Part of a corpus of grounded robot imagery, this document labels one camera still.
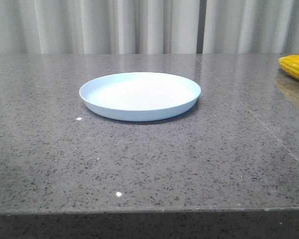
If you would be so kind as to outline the light blue round plate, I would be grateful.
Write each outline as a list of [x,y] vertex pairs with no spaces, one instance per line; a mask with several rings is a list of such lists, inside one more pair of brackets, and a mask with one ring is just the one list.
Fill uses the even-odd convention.
[[79,95],[86,107],[106,118],[155,121],[191,109],[200,86],[182,76],[156,72],[130,72],[99,77],[85,83]]

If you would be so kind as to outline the yellow corn cob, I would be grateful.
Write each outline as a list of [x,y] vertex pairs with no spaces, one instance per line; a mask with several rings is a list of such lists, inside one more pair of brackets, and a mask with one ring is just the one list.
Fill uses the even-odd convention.
[[290,76],[299,80],[299,55],[289,55],[279,59],[279,65]]

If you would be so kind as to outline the white pleated curtain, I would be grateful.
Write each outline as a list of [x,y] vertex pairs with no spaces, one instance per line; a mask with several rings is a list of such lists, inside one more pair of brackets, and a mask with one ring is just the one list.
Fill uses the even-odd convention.
[[299,0],[0,0],[3,53],[299,53]]

